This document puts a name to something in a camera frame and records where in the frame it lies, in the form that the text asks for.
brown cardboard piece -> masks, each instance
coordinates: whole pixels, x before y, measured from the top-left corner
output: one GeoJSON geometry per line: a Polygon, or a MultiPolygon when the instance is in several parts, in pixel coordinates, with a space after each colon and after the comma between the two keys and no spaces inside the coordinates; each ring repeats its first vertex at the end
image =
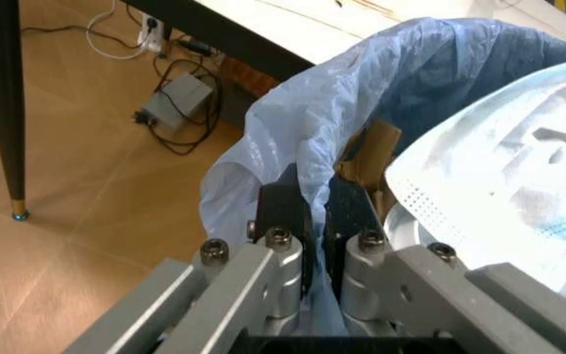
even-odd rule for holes
{"type": "MultiPolygon", "coordinates": [[[[351,137],[343,156],[361,136],[359,132],[351,137]]],[[[384,172],[392,161],[392,153],[400,136],[400,129],[376,119],[367,128],[366,137],[355,157],[352,160],[339,161],[335,168],[341,178],[364,187],[381,223],[385,221],[388,211],[396,203],[394,195],[385,182],[384,172]]]]}

plug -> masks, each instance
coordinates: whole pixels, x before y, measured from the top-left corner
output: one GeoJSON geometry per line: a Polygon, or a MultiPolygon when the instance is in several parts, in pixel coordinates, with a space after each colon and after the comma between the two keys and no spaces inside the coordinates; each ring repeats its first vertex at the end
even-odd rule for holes
{"type": "Polygon", "coordinates": [[[136,123],[136,124],[150,124],[150,117],[141,111],[136,111],[134,112],[133,116],[132,116],[132,122],[136,123]]]}
{"type": "Polygon", "coordinates": [[[147,21],[145,21],[147,25],[147,32],[152,32],[156,27],[158,27],[158,21],[154,17],[148,17],[147,21]]]}

table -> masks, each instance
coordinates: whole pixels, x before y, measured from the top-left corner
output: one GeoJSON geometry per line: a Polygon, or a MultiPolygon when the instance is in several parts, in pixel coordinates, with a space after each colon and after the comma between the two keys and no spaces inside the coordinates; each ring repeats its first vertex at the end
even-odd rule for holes
{"type": "MultiPolygon", "coordinates": [[[[485,17],[566,41],[543,0],[124,0],[278,80],[417,17],[485,17]]],[[[25,110],[18,0],[0,0],[0,156],[13,218],[25,220],[25,110]]]]}

white tabletop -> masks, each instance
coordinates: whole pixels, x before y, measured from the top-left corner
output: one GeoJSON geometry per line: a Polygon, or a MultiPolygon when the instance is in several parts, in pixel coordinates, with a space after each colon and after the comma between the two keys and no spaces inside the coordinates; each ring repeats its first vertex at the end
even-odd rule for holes
{"type": "Polygon", "coordinates": [[[340,0],[342,7],[335,0],[197,1],[314,64],[419,17],[495,18],[566,41],[566,14],[544,0],[340,0]]]}

electrical outlet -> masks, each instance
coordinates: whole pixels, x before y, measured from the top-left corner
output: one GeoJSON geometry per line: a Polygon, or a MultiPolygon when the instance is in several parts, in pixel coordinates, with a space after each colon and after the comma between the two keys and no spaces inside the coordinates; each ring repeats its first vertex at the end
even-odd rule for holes
{"type": "Polygon", "coordinates": [[[164,24],[163,22],[160,22],[158,19],[154,18],[158,26],[152,29],[152,32],[150,32],[150,34],[148,35],[147,20],[153,17],[146,13],[141,13],[141,14],[142,14],[141,31],[139,32],[139,38],[137,39],[136,43],[141,44],[143,41],[145,41],[145,44],[143,45],[145,49],[150,50],[151,52],[154,53],[160,53],[161,50],[163,49],[164,24]]]}

